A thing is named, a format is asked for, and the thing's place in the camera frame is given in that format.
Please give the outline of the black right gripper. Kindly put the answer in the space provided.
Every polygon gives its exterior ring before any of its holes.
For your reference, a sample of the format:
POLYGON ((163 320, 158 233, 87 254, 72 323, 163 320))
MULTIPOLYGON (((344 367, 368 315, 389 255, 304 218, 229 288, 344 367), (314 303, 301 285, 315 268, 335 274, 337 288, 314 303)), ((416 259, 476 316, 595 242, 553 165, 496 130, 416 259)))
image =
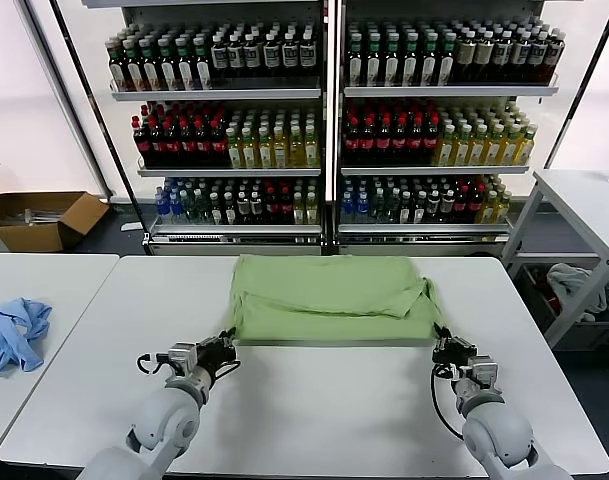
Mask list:
POLYGON ((454 338, 448 328, 434 323, 435 347, 432 352, 433 373, 450 372, 466 367, 472 357, 472 344, 463 338, 454 338))

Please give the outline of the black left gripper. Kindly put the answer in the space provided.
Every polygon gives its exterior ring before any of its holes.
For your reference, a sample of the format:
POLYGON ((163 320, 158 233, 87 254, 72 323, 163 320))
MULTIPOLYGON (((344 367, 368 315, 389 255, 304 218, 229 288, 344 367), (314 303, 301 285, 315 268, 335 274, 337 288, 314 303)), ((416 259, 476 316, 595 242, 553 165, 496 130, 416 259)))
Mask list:
POLYGON ((209 337, 197 344, 197 365, 206 370, 212 381, 228 375, 237 368, 237 353, 234 345, 236 328, 220 332, 218 337, 209 337))

